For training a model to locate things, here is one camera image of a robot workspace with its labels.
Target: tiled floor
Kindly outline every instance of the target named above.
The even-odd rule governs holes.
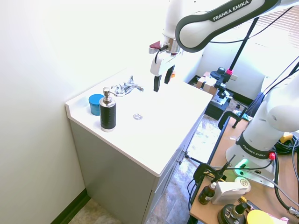
[[[235,101],[231,101],[227,110],[233,110]],[[207,162],[218,139],[220,130],[218,121],[204,116],[188,148],[189,155]],[[167,190],[154,208],[146,224],[186,224],[189,218],[187,185],[192,180],[198,164],[184,159]],[[121,224],[103,207],[91,199],[71,220],[70,224]]]

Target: blue container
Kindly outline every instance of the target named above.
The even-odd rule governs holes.
[[[88,101],[90,104],[90,112],[93,115],[100,116],[100,99],[104,96],[101,94],[94,94],[89,97]]]

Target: sink drain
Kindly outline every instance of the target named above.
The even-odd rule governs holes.
[[[136,113],[136,114],[133,115],[133,118],[134,118],[135,120],[141,120],[141,119],[143,118],[143,116],[140,115],[140,114],[138,114],[138,113]]]

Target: window blind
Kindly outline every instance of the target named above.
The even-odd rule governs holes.
[[[256,27],[252,32],[252,35],[268,26],[286,10],[287,9],[284,9],[281,11],[260,16],[259,20],[257,21]],[[244,24],[238,26],[237,29],[244,30],[249,28],[252,21],[253,19],[245,22]],[[257,35],[257,37],[259,36],[258,38],[260,38],[261,42],[262,38],[264,39],[264,42],[267,42],[266,38],[271,38],[277,35],[281,36],[281,41],[287,42],[295,48],[299,48],[299,5],[294,6],[279,20],[273,23],[268,29],[266,29],[261,34]]]

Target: cardboard box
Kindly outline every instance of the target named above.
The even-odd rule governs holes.
[[[210,72],[206,72],[202,77],[200,77],[200,79],[197,82],[196,87],[200,89],[204,82],[205,82],[205,84],[203,87],[203,91],[208,92],[208,93],[212,94],[213,96],[215,96],[215,94],[217,92],[217,89],[214,87],[214,85],[216,84],[216,79],[214,79],[213,77],[210,77]]]

